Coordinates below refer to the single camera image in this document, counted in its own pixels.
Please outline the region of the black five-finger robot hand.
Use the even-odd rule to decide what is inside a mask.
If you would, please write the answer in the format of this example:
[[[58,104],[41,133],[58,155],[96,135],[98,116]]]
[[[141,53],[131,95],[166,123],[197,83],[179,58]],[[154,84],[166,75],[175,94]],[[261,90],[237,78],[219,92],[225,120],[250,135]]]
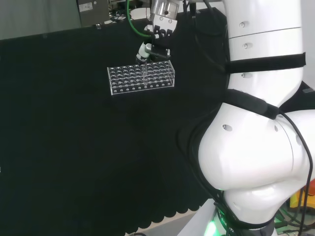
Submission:
[[[169,60],[171,57],[171,39],[177,26],[177,20],[166,15],[151,13],[151,25],[145,27],[149,38],[140,46],[136,55],[138,64],[156,60]]]

